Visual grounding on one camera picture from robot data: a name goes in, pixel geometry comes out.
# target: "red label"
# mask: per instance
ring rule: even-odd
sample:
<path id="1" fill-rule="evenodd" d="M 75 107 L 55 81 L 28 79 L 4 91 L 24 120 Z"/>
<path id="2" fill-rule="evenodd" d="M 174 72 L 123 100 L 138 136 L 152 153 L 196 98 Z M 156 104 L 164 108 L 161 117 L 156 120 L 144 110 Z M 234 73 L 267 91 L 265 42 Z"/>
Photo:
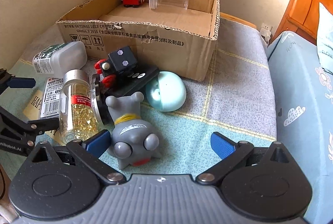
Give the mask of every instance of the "red label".
<path id="1" fill-rule="evenodd" d="M 91 107 L 90 98 L 84 95 L 72 95 L 72 104 L 82 104 Z"/>

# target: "green label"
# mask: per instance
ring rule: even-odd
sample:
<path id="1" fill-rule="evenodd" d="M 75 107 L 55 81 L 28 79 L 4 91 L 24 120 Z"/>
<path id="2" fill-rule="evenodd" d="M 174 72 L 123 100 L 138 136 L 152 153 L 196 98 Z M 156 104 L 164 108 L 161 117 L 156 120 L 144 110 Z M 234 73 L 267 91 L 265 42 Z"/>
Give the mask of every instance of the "green label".
<path id="1" fill-rule="evenodd" d="M 43 51 L 39 52 L 35 57 L 34 60 L 36 59 L 46 59 L 46 58 L 51 58 L 52 54 L 64 46 L 66 46 L 68 43 L 64 44 L 59 44 L 59 45 L 52 45 L 44 49 Z"/>

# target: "warning symbols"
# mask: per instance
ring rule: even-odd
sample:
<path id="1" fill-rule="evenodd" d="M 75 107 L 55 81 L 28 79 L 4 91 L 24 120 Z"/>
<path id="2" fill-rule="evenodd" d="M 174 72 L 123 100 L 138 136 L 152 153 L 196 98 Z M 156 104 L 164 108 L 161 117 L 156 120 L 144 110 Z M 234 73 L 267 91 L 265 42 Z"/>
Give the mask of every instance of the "warning symbols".
<path id="1" fill-rule="evenodd" d="M 77 34 L 70 34 L 69 36 L 71 37 L 73 42 L 79 41 L 78 40 L 79 36 Z"/>
<path id="2" fill-rule="evenodd" d="M 83 42 L 85 45 L 91 45 L 91 41 L 88 35 L 81 35 L 80 34 L 80 40 Z"/>
<path id="3" fill-rule="evenodd" d="M 90 36 L 91 41 L 93 42 L 93 45 L 95 46 L 104 46 L 103 45 L 103 41 L 102 41 L 102 37 L 98 36 L 98 35 L 91 35 Z"/>

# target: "white plastic bottle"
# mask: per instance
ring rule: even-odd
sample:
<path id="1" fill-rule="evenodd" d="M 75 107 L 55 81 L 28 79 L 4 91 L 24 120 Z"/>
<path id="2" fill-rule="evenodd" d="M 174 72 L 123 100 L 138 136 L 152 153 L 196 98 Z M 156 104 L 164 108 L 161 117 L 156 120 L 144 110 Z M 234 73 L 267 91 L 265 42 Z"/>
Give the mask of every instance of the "white plastic bottle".
<path id="1" fill-rule="evenodd" d="M 35 71 L 50 78 L 63 78 L 68 71 L 80 69 L 86 62 L 86 48 L 81 41 L 49 46 L 32 60 Z"/>

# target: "gray gripper base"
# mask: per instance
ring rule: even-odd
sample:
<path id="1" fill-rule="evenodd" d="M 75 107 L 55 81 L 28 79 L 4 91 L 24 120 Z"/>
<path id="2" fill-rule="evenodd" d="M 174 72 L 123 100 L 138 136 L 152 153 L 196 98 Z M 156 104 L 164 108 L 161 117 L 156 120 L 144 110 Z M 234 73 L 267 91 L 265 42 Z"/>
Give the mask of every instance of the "gray gripper base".
<path id="1" fill-rule="evenodd" d="M 99 200 L 77 216 L 38 221 L 26 217 L 13 224 L 255 224 L 231 210 L 217 189 L 189 175 L 135 174 L 129 182 L 108 186 Z M 288 224 L 306 224 L 301 218 Z"/>

